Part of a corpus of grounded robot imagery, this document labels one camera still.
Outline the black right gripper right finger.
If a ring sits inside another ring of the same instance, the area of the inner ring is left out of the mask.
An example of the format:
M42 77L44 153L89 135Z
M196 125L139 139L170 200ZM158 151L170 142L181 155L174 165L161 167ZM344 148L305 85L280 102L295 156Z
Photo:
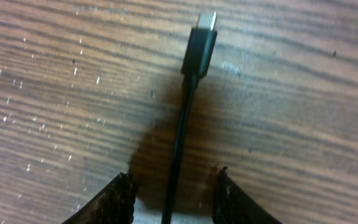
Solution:
M228 177L227 166L214 186L212 219L214 224L282 224Z

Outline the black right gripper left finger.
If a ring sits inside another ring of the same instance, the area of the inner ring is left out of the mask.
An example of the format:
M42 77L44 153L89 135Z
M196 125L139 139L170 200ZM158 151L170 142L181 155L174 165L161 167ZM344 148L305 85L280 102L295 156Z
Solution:
M63 224L131 224L134 204L135 177L121 172Z

